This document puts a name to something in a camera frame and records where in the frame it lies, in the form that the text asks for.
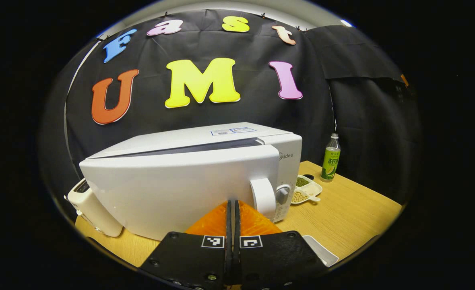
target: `plastic bottle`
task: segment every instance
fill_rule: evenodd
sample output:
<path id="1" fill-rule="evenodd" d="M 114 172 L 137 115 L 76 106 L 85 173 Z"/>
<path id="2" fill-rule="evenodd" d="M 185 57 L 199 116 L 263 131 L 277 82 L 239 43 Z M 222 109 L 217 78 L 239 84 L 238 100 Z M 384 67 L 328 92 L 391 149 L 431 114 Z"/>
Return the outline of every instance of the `plastic bottle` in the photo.
<path id="1" fill-rule="evenodd" d="M 341 153 L 341 147 L 337 142 L 337 134 L 331 135 L 331 141 L 325 147 L 324 164 L 322 165 L 322 180 L 330 182 L 333 180 L 336 173 L 337 163 L 339 161 L 339 154 Z"/>

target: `letter m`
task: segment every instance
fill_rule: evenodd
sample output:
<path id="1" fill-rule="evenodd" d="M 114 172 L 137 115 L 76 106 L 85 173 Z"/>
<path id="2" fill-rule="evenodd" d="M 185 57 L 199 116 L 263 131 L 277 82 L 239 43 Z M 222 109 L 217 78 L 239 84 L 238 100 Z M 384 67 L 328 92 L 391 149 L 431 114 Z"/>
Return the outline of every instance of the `letter m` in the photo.
<path id="1" fill-rule="evenodd" d="M 171 70 L 171 93 L 164 103 L 166 108 L 187 106 L 190 98 L 184 93 L 187 86 L 195 100 L 201 104 L 213 84 L 213 92 L 209 96 L 213 103 L 237 102 L 241 99 L 234 88 L 232 66 L 235 61 L 230 58 L 215 58 L 207 66 L 204 73 L 188 59 L 172 61 L 166 65 Z"/>

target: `bottle label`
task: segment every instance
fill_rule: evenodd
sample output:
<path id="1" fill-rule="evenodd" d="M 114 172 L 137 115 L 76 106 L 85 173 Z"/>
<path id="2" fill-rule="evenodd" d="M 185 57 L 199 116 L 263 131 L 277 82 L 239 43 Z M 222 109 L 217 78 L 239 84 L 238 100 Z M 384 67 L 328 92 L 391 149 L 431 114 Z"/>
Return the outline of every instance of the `bottle label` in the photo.
<path id="1" fill-rule="evenodd" d="M 333 179 L 341 151 L 325 150 L 324 164 L 322 165 L 322 178 Z"/>

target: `table surface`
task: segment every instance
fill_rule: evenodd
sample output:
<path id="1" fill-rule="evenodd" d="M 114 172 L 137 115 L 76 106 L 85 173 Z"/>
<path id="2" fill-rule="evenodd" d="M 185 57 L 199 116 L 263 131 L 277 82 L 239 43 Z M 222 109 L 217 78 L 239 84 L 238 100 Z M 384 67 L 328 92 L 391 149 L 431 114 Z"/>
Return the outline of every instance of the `table surface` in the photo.
<path id="1" fill-rule="evenodd" d="M 287 217 L 276 226 L 282 231 L 313 236 L 341 260 L 383 233 L 397 218 L 401 205 L 338 174 L 333 181 L 323 182 L 321 171 L 322 167 L 309 161 L 300 163 L 298 173 L 315 176 L 314 181 L 322 186 L 318 195 L 321 200 L 291 205 Z M 158 240 L 134 235 L 125 228 L 116 238 L 103 235 L 81 217 L 75 225 L 85 236 L 136 267 L 159 244 Z"/>

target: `foam letter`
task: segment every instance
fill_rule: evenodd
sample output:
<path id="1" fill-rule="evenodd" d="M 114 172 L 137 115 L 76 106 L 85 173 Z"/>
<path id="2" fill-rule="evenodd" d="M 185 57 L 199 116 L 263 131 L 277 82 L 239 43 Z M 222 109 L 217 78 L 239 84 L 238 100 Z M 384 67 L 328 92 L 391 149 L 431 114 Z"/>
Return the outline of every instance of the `foam letter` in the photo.
<path id="1" fill-rule="evenodd" d="M 121 119 L 130 107 L 132 100 L 132 82 L 138 70 L 129 70 L 119 75 L 118 80 L 121 81 L 120 100 L 116 107 L 107 110 L 105 107 L 105 98 L 107 97 L 107 88 L 112 83 L 112 79 L 103 79 L 93 86 L 93 104 L 91 105 L 91 115 L 93 120 L 105 125 Z"/>
<path id="2" fill-rule="evenodd" d="M 235 61 L 230 58 L 215 58 L 201 73 L 195 64 L 188 59 L 172 61 L 166 65 L 171 70 L 171 93 L 164 105 L 166 108 L 187 106 L 190 98 L 184 94 L 186 85 L 195 100 L 201 104 L 213 84 L 213 92 L 209 96 L 213 103 L 237 102 L 241 99 L 234 88 L 232 66 Z"/>
<path id="3" fill-rule="evenodd" d="M 161 33 L 172 34 L 175 32 L 179 32 L 182 29 L 180 28 L 182 23 L 184 23 L 184 21 L 182 20 L 169 20 L 160 22 L 155 26 L 155 28 L 150 29 L 150 31 L 148 31 L 146 35 L 153 36 Z"/>
<path id="4" fill-rule="evenodd" d="M 277 31 L 277 34 L 279 35 L 280 39 L 282 39 L 282 41 L 284 41 L 286 44 L 291 44 L 292 46 L 296 44 L 293 39 L 289 38 L 291 32 L 287 31 L 284 26 L 271 26 L 271 28 Z"/>
<path id="5" fill-rule="evenodd" d="M 125 50 L 125 48 L 127 48 L 126 46 L 122 46 L 122 44 L 127 44 L 130 41 L 129 34 L 135 33 L 136 31 L 137 29 L 132 29 L 131 31 L 128 31 L 127 33 L 121 35 L 104 46 L 103 49 L 107 50 L 107 57 L 105 57 L 105 60 L 103 61 L 104 64 L 106 64 L 107 61 L 111 60 L 116 55 L 119 55 Z"/>
<path id="6" fill-rule="evenodd" d="M 291 68 L 293 66 L 283 61 L 270 61 L 269 65 L 275 68 L 279 78 L 281 99 L 302 99 L 302 93 L 297 89 Z"/>
<path id="7" fill-rule="evenodd" d="M 226 31 L 247 32 L 250 30 L 250 26 L 245 24 L 248 20 L 243 17 L 227 16 L 223 18 L 223 22 L 225 23 L 221 24 L 221 27 Z"/>

